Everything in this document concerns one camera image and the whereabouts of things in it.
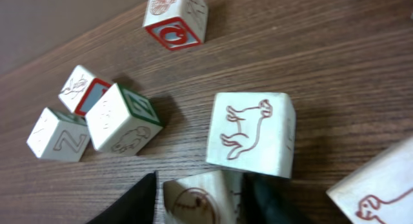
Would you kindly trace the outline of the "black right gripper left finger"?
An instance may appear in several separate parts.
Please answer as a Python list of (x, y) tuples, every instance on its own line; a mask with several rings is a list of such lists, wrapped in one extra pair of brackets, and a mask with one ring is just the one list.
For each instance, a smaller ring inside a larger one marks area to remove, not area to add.
[(157, 172), (154, 171), (87, 224), (153, 224), (156, 195)]

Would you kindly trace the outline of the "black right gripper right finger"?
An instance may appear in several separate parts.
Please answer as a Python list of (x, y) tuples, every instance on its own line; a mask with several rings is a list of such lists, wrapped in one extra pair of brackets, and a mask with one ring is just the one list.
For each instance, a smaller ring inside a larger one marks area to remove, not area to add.
[(241, 206), (248, 224), (313, 224), (262, 176), (243, 174)]

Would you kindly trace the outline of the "red number six block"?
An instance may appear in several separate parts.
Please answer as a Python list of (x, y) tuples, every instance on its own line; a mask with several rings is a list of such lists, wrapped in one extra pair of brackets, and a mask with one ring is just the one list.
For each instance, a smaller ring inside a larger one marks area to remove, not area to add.
[(163, 183), (166, 224), (240, 224), (243, 175), (215, 170)]

